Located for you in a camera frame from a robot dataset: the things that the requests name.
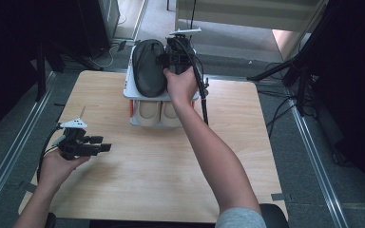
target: person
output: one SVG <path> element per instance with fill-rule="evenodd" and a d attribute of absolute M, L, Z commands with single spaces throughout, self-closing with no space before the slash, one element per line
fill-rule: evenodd
<path fill-rule="evenodd" d="M 193 67 L 180 75 L 168 68 L 163 73 L 176 114 L 220 207 L 215 226 L 266 227 L 240 160 L 191 106 L 198 89 Z M 44 227 L 50 202 L 60 185 L 73 169 L 87 161 L 82 157 L 66 161 L 58 151 L 49 153 L 43 161 L 40 183 L 14 227 Z"/>

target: shoe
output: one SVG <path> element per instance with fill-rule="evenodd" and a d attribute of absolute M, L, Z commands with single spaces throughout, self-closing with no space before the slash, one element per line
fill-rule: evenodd
<path fill-rule="evenodd" d="M 160 117 L 160 121 L 164 126 L 169 126 L 169 127 L 182 126 L 182 123 L 180 122 L 180 119 L 177 116 L 177 113 L 174 110 L 174 106 L 171 102 L 162 103 L 162 114 Z"/>
<path fill-rule="evenodd" d="M 132 69 L 135 86 L 145 97 L 157 97 L 167 87 L 163 65 L 159 62 L 159 56 L 164 53 L 162 42 L 153 39 L 142 41 L 133 50 Z"/>
<path fill-rule="evenodd" d="M 160 121 L 161 102 L 138 101 L 136 117 L 141 126 L 155 126 Z"/>

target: beige slipper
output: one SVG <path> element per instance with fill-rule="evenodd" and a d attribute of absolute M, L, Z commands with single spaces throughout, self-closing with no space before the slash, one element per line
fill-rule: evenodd
<path fill-rule="evenodd" d="M 171 102 L 162 103 L 162 114 L 160 121 L 164 126 L 169 126 L 169 127 L 182 126 L 182 123 L 180 122 L 179 117 L 177 116 L 177 113 L 174 110 L 174 106 Z"/>
<path fill-rule="evenodd" d="M 138 101 L 136 117 L 141 126 L 155 126 L 159 123 L 161 102 Z"/>

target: hand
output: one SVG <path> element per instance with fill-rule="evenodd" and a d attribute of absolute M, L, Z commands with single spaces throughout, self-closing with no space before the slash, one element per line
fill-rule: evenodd
<path fill-rule="evenodd" d="M 173 105 L 191 105 L 192 98 L 198 90 L 194 69 L 191 66 L 182 74 L 175 74 L 168 68 L 163 70 L 167 78 L 167 91 L 171 97 Z"/>
<path fill-rule="evenodd" d="M 78 159 L 67 161 L 60 155 L 60 150 L 55 149 L 46 154 L 41 166 L 39 186 L 56 193 L 61 184 L 70 176 L 82 163 L 90 160 L 90 157 L 79 157 Z"/>

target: grey sleeve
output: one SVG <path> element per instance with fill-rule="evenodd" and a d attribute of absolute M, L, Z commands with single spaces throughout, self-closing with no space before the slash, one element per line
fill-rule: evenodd
<path fill-rule="evenodd" d="M 223 213 L 218 218 L 215 225 L 216 228 L 266 228 L 265 221 L 262 216 L 256 211 L 249 208 L 237 207 L 231 208 Z"/>

